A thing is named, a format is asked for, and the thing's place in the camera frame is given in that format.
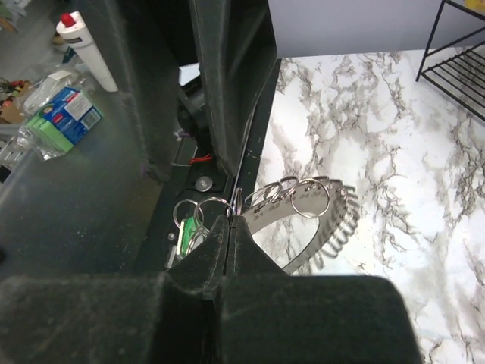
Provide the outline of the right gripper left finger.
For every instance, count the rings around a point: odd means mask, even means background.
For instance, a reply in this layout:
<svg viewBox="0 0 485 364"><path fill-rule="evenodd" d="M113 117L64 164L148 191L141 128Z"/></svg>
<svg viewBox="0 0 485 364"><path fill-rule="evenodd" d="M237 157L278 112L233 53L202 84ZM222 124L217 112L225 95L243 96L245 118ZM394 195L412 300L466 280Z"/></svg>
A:
<svg viewBox="0 0 485 364"><path fill-rule="evenodd" d="M1 283L3 363L218 363L215 310L174 274L13 276Z"/></svg>

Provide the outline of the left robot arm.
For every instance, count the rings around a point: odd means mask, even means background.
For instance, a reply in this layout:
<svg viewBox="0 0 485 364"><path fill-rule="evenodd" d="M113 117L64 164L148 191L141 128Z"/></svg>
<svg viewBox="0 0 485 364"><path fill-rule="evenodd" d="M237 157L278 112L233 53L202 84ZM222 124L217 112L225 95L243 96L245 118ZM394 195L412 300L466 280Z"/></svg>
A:
<svg viewBox="0 0 485 364"><path fill-rule="evenodd" d="M109 115L127 124L154 180L171 178L182 127L227 176L277 60L266 1L78 1L117 84Z"/></svg>

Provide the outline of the green key tag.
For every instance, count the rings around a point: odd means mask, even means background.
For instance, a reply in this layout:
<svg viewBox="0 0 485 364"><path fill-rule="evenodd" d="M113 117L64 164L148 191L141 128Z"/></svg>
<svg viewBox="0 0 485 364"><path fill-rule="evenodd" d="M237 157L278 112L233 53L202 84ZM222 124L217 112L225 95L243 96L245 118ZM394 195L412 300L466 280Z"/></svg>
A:
<svg viewBox="0 0 485 364"><path fill-rule="evenodd" d="M180 222L177 238L177 256L181 259L185 258L205 239L206 235L206 229L194 217L183 219Z"/></svg>

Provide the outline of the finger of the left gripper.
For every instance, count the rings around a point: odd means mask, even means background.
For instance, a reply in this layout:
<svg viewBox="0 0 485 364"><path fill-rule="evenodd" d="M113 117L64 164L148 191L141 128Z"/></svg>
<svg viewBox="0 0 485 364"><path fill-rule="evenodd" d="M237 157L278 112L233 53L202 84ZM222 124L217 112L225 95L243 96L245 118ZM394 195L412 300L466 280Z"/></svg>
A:
<svg viewBox="0 0 485 364"><path fill-rule="evenodd" d="M217 163L239 170L252 115L277 60L266 1L191 1L205 112Z"/></svg>
<svg viewBox="0 0 485 364"><path fill-rule="evenodd" d="M171 178L180 67L197 61L187 1L78 1L135 127L145 170Z"/></svg>

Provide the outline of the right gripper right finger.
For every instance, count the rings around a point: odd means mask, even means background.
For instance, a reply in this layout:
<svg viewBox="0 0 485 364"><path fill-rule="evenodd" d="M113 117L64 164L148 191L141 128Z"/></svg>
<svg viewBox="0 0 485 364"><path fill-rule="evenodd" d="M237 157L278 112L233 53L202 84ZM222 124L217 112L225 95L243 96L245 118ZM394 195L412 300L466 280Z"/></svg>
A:
<svg viewBox="0 0 485 364"><path fill-rule="evenodd" d="M217 289L224 363L419 363L404 300L370 275L290 276L233 219Z"/></svg>

